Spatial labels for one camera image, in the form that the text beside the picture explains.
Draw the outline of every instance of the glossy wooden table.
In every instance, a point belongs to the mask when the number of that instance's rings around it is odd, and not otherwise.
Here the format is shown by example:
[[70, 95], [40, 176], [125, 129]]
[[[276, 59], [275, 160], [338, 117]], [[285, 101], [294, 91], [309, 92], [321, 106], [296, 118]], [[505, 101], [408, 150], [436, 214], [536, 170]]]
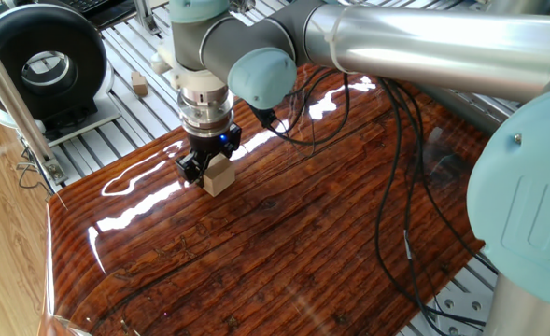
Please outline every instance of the glossy wooden table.
[[[310, 71], [301, 69], [298, 82]], [[384, 276], [373, 240], [395, 149], [394, 119], [373, 79], [352, 75], [350, 82], [347, 125], [311, 159], [262, 129], [239, 105], [237, 181], [216, 198], [179, 177], [174, 159], [187, 151], [180, 129], [62, 189], [63, 201], [55, 196], [49, 203], [41, 333], [70, 321], [70, 328], [94, 336], [396, 334], [417, 308]], [[429, 97], [417, 100], [432, 193], [478, 249], [465, 191], [486, 139]], [[290, 105], [299, 103], [284, 102], [280, 119], [292, 115]], [[343, 108], [343, 81], [335, 75], [314, 96], [317, 137], [336, 128]], [[310, 130], [304, 120], [294, 136], [310, 139]], [[403, 130], [381, 246], [393, 275], [411, 291], [402, 223], [415, 137], [406, 120]], [[412, 222], [418, 283], [428, 300], [431, 285], [422, 265], [440, 290], [470, 256], [421, 186]]]

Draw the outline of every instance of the wood grain surface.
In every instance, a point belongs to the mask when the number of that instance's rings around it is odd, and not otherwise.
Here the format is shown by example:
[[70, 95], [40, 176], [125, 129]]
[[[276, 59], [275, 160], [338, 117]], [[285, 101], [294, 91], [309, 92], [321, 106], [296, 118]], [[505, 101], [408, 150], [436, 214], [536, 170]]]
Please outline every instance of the wood grain surface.
[[[0, 125], [0, 336], [36, 335], [44, 293], [46, 192], [21, 189], [23, 147]], [[28, 173], [24, 182], [40, 180]]]
[[[302, 82], [313, 68], [302, 68]], [[99, 335], [395, 335], [417, 312], [374, 256], [377, 206], [396, 144], [390, 104], [372, 78], [350, 76], [351, 112], [313, 158], [261, 128], [246, 105], [235, 110], [242, 147], [236, 182], [213, 198], [178, 175], [187, 152], [175, 130], [49, 202], [49, 312]], [[485, 137], [419, 94], [430, 185], [444, 214], [474, 249], [465, 190]], [[315, 134], [344, 111], [341, 75], [311, 102]], [[299, 105], [277, 108], [284, 122]], [[381, 226], [383, 257], [411, 280], [402, 234], [406, 169], [415, 137], [403, 121], [402, 158]], [[293, 136], [310, 139], [304, 118]], [[302, 147], [309, 153], [311, 147]], [[416, 188], [410, 237], [418, 283], [430, 298], [470, 256]]]

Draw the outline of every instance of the small wooden block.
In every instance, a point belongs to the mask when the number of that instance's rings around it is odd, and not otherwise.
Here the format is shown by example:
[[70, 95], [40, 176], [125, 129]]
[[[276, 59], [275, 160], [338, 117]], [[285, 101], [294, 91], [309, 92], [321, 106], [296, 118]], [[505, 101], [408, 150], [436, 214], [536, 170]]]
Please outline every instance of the small wooden block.
[[137, 71], [132, 72], [132, 86], [134, 87], [134, 92], [140, 97], [145, 97], [148, 95], [148, 83], [146, 78], [142, 76]]
[[226, 156], [218, 154], [208, 163], [203, 179], [204, 190], [216, 197], [235, 182], [235, 167]]

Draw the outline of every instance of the cable connector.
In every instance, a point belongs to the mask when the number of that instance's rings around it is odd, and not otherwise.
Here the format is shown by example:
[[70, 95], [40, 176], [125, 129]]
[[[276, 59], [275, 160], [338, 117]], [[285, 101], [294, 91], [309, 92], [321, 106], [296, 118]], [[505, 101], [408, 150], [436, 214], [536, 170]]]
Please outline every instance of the cable connector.
[[409, 246], [409, 238], [407, 237], [408, 233], [407, 230], [403, 230], [403, 240], [405, 241], [405, 253], [407, 253], [407, 259], [412, 259], [412, 251], [411, 247]]
[[272, 108], [260, 110], [250, 104], [248, 104], [248, 106], [262, 125], [262, 128], [272, 128], [271, 125], [276, 121], [276, 114]]

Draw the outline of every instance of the robotic arm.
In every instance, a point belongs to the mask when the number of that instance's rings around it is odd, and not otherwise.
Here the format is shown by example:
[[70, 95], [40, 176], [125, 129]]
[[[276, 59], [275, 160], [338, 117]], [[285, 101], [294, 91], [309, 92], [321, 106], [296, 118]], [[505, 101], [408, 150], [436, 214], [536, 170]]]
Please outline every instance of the robotic arm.
[[181, 91], [194, 155], [177, 162], [190, 182], [202, 184], [207, 162], [239, 146], [228, 89], [257, 109], [272, 108], [305, 63], [519, 102], [550, 83], [549, 16], [301, 0], [247, 27], [228, 9], [228, 0], [172, 0], [174, 46], [159, 50]]
[[229, 89], [272, 108], [305, 63], [531, 101], [476, 163], [468, 212], [502, 274], [485, 334], [550, 336], [550, 16], [297, 0], [247, 27], [228, 8], [228, 0], [171, 0], [174, 50], [159, 51], [169, 66], [154, 60], [174, 69], [181, 90], [191, 152], [177, 164], [189, 181], [202, 184], [208, 162], [239, 146]]

